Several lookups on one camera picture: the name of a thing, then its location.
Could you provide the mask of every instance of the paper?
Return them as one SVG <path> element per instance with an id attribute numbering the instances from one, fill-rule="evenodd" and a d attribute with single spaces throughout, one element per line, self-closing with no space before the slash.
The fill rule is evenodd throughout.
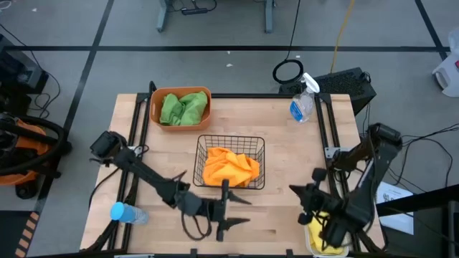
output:
<path id="1" fill-rule="evenodd" d="M 384 203 L 386 201 L 397 200 L 399 198 L 411 196 L 413 193 L 410 191 L 398 188 L 391 184 L 381 182 L 377 191 L 376 203 Z M 413 218 L 405 214 L 397 214 L 391 216 L 379 217 L 381 225 L 387 226 L 391 229 L 396 229 L 407 234 L 414 234 Z"/>

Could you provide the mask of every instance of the black floor stripe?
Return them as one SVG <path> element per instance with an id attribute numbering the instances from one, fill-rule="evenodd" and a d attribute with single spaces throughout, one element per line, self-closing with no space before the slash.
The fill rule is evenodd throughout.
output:
<path id="1" fill-rule="evenodd" d="M 81 74 L 80 82 L 78 83 L 77 89 L 75 91 L 75 95 L 73 96 L 72 104 L 70 105 L 70 109 L 69 109 L 67 118 L 65 119 L 65 123 L 64 123 L 64 130 L 67 133 L 69 133 L 70 128 L 72 127 L 73 119 L 75 118 L 75 114 L 77 112 L 78 104 L 80 103 L 82 92 L 85 89 L 86 81 L 91 71 L 91 67 L 94 62 L 95 54 L 97 53 L 96 48 L 99 45 L 100 40 L 102 39 L 102 34 L 105 29 L 105 25 L 107 24 L 107 20 L 110 15 L 110 11 L 113 6 L 113 2 L 114 0 L 108 0 L 107 6 L 103 13 L 103 18 L 100 21 L 98 32 L 94 38 L 93 46 L 91 47 L 91 52 L 89 53 L 89 56 L 87 57 L 85 68 L 83 68 L 83 71 Z M 56 164 L 54 165 L 55 168 L 57 168 L 58 163 L 59 161 L 56 161 Z M 46 203 L 49 190 L 51 189 L 52 182 L 53 182 L 53 178 L 46 177 L 42 184 L 41 190 L 38 195 L 37 202 L 35 203 L 35 207 L 34 207 L 34 211 L 37 211 L 40 214 L 42 213 L 42 210 Z"/>
<path id="2" fill-rule="evenodd" d="M 437 35 L 437 32 L 435 31 L 435 28 L 433 27 L 432 22 L 430 21 L 429 16 L 427 15 L 427 12 L 425 11 L 425 7 L 422 4 L 421 0 L 415 0 L 417 8 L 419 9 L 419 12 L 421 13 L 422 19 L 424 20 L 425 26 L 427 27 L 427 30 L 429 31 L 430 36 L 432 37 L 433 42 L 435 43 L 435 46 L 438 48 L 438 53 L 440 54 L 440 57 L 442 60 L 445 60 L 447 55 L 446 52 L 449 50 L 449 48 L 444 48 L 442 45 L 442 42 L 440 41 L 440 38 Z"/>
<path id="3" fill-rule="evenodd" d="M 20 51 L 113 51 L 113 52 L 191 52 L 191 51 L 288 51 L 289 46 L 10 46 Z M 334 46 L 292 46 L 292 51 L 332 52 Z M 340 52 L 446 52 L 447 47 L 339 47 Z"/>

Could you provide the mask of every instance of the table leg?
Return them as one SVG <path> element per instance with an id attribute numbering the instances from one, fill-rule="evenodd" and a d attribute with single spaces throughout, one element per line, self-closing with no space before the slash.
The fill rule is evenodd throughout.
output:
<path id="1" fill-rule="evenodd" d="M 273 2 L 274 0 L 266 0 L 265 2 L 265 32 L 268 34 L 273 32 Z"/>
<path id="2" fill-rule="evenodd" d="M 162 32 L 164 30 L 164 22 L 166 21 L 168 3 L 169 0 L 159 0 L 161 7 L 159 9 L 158 24 L 156 25 L 158 32 Z"/>

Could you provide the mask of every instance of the orange bowl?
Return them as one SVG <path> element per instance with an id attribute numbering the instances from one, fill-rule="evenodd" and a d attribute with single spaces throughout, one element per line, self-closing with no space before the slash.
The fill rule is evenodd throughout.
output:
<path id="1" fill-rule="evenodd" d="M 191 93 L 197 93 L 203 91 L 207 95 L 207 106 L 204 109 L 202 114 L 202 119 L 198 125 L 162 125 L 159 122 L 161 117 L 161 109 L 163 108 L 163 99 L 169 93 L 174 94 L 178 98 L 181 98 L 185 95 Z M 162 130 L 166 131 L 183 131 L 183 130 L 204 130 L 210 125 L 210 105 L 212 101 L 212 95 L 210 90 L 206 87 L 172 87 L 172 88 L 161 88 L 153 92 L 151 96 L 151 105 L 150 105 L 150 119 L 155 122 Z"/>

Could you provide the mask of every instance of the yellow object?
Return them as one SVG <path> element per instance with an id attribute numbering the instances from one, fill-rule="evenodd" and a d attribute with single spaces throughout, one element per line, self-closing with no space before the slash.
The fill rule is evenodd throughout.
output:
<path id="1" fill-rule="evenodd" d="M 245 154 L 236 155 L 226 148 L 209 148 L 202 178 L 206 185 L 221 186 L 224 179 L 229 186 L 248 186 L 260 175 L 260 164 Z"/>
<path id="2" fill-rule="evenodd" d="M 321 212 L 320 216 L 328 216 L 326 212 Z M 312 247 L 315 247 L 317 251 L 322 254 L 341 254 L 343 252 L 343 247 L 334 248 L 334 247 L 326 247 L 325 250 L 322 250 L 322 243 L 323 240 L 320 238 L 319 233 L 322 231 L 322 225 L 319 221 L 314 217 L 313 221 L 311 221 L 308 225 L 309 231 L 309 243 Z"/>
<path id="3" fill-rule="evenodd" d="M 347 9 L 346 17 L 344 18 L 344 22 L 341 25 L 341 28 L 339 30 L 338 38 L 336 39 L 335 51 L 333 52 L 333 62 L 331 63 L 330 73 L 333 73 L 333 67 L 335 66 L 336 56 L 338 55 L 339 40 L 341 38 L 341 34 L 343 34 L 344 27 L 347 24 L 347 20 L 351 16 L 351 11 L 352 11 L 352 8 L 354 7 L 354 2 L 355 0 L 351 0 L 351 3 L 349 4 L 349 8 Z"/>

